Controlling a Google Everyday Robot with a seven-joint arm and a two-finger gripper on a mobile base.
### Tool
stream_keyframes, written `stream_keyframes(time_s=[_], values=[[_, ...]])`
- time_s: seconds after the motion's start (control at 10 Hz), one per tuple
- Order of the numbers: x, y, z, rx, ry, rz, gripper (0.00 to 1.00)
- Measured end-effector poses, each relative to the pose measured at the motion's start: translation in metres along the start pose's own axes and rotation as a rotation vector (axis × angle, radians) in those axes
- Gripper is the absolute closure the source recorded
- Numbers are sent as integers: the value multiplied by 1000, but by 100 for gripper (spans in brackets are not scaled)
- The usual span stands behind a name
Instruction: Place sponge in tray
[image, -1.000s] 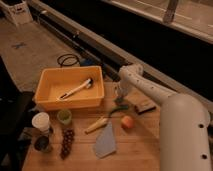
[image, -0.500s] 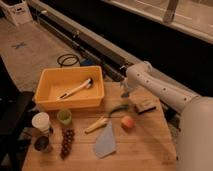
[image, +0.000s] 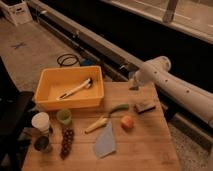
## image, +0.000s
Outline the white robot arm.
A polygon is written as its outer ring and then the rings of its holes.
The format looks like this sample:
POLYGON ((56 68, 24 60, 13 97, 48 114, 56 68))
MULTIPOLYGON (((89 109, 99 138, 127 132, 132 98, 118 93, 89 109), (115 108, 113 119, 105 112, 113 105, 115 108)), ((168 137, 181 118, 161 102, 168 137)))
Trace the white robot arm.
POLYGON ((171 62, 166 56, 142 62, 132 76, 133 86, 152 81, 177 104, 213 128, 213 93, 170 74, 170 69, 171 62))

